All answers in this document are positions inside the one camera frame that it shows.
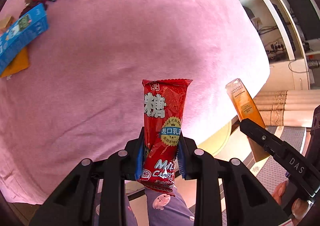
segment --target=blue carton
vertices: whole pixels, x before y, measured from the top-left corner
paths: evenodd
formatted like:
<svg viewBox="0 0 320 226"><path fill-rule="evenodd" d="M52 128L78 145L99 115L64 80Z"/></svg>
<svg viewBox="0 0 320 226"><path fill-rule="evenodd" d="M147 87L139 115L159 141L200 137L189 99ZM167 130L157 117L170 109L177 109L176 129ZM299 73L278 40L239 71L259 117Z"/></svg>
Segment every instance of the blue carton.
<svg viewBox="0 0 320 226"><path fill-rule="evenodd" d="M0 37L0 73L22 48L47 29L47 14L42 3L14 22Z"/></svg>

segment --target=pink bed sheet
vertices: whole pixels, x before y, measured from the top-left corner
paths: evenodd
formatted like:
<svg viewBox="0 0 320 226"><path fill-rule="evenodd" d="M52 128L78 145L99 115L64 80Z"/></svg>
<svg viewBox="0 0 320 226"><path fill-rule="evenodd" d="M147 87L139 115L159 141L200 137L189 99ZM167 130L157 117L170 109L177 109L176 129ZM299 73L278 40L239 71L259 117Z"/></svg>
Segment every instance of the pink bed sheet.
<svg viewBox="0 0 320 226"><path fill-rule="evenodd" d="M18 16L24 0L0 13ZM57 0L31 66L0 80L0 190L43 203L83 158L123 149L143 126L142 79L194 79L182 131L201 143L236 112L226 83L252 96L269 75L238 0Z"/></svg>

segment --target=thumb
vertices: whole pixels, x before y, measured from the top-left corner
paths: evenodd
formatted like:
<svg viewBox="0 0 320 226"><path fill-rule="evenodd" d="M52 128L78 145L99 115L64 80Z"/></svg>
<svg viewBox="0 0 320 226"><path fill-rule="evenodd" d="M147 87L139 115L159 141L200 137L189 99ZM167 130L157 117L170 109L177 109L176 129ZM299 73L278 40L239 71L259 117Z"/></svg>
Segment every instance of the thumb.
<svg viewBox="0 0 320 226"><path fill-rule="evenodd" d="M301 221L302 218L309 211L309 209L310 209L309 203L306 201L302 201L300 198L298 198L293 203L291 211L294 217L297 219L297 221Z"/></svg>

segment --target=curtain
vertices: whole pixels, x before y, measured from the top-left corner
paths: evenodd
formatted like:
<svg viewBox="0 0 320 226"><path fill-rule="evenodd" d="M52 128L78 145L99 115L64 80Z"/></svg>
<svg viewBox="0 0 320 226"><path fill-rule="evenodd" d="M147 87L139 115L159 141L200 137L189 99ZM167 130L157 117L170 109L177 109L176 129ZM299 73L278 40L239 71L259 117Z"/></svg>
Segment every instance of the curtain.
<svg viewBox="0 0 320 226"><path fill-rule="evenodd" d="M253 100L267 126L312 127L320 90L259 92Z"/></svg>

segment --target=black screen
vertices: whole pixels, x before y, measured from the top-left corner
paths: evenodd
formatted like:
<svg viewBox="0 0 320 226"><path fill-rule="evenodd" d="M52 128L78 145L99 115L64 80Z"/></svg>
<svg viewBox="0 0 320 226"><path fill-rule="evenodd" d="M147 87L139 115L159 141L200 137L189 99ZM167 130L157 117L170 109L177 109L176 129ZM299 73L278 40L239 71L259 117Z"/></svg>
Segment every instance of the black screen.
<svg viewBox="0 0 320 226"><path fill-rule="evenodd" d="M287 0L306 40L320 38L320 19L310 0Z"/></svg>

